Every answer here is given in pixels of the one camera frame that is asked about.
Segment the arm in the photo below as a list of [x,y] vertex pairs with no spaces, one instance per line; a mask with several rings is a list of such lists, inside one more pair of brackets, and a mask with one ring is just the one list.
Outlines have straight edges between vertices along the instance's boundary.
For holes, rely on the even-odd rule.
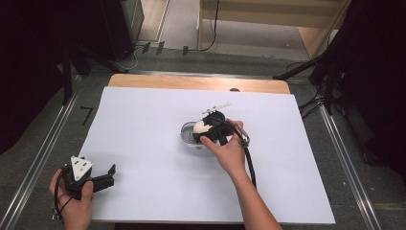
[[[228,122],[233,126],[242,127],[242,122],[232,120]],[[230,142],[222,147],[204,136],[200,140],[214,153],[219,164],[230,175],[236,186],[245,228],[248,230],[281,229],[245,171],[245,155],[238,136],[234,134]]]
[[[55,192],[56,180],[61,172],[59,169],[51,180],[50,192]],[[61,214],[65,224],[65,230],[86,230],[92,220],[92,199],[93,199],[93,182],[88,181],[83,185],[81,190],[81,200],[70,199],[66,194],[63,184],[59,185],[58,204],[59,208],[66,204]]]

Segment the forearm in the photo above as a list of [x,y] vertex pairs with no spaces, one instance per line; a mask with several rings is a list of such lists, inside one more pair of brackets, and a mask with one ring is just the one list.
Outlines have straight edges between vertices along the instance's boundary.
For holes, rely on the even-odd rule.
[[246,172],[237,172],[231,174],[231,177],[236,186],[245,229],[281,229],[281,226],[266,207],[266,204],[252,184],[248,174]]

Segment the human hand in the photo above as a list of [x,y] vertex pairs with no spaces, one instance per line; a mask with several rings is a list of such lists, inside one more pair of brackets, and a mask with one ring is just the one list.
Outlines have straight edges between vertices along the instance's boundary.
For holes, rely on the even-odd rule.
[[[56,171],[51,180],[49,190],[51,194],[55,195],[56,180],[61,172],[61,169]],[[66,204],[62,209],[61,214],[65,229],[85,230],[89,227],[92,220],[92,200],[93,200],[93,182],[87,181],[81,190],[81,200],[71,199],[65,191],[64,183],[61,182],[57,188],[59,195],[58,205],[59,209]]]
[[[235,122],[231,119],[227,119],[227,122],[232,126],[243,126],[243,123],[240,121]],[[218,163],[232,178],[241,173],[247,174],[245,171],[244,149],[241,146],[239,137],[235,133],[231,140],[224,146],[218,146],[205,136],[201,136],[200,141],[207,149],[214,153]]]

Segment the metal rail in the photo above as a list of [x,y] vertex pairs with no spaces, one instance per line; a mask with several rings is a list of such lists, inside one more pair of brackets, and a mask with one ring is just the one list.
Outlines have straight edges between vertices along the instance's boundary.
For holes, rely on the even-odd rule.
[[0,223],[0,230],[6,229],[13,229],[15,224],[18,221],[18,218],[26,205],[31,192],[35,186],[36,181],[39,178],[39,175],[44,168],[49,155],[54,147],[57,137],[59,133],[62,131],[63,126],[72,110],[72,107],[75,104],[75,101],[78,96],[79,88],[81,85],[80,76],[77,75],[74,82],[74,88],[76,88],[72,98],[69,102],[64,105],[56,116],[56,119],[51,126],[44,142],[42,143],[41,148],[38,151],[38,154],[35,157],[35,160],[30,166],[26,176],[24,177],[23,182],[21,183],[20,187],[15,192],[9,209],[7,213],[4,215],[1,223]]

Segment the white board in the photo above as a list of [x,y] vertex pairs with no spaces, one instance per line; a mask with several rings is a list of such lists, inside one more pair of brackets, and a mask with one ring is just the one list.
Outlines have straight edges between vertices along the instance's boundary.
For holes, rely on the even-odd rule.
[[334,223],[293,95],[104,88],[80,156],[92,176],[117,165],[115,185],[95,194],[94,220],[242,222],[237,194],[207,149],[180,139],[201,111],[244,122],[258,190],[279,222]]

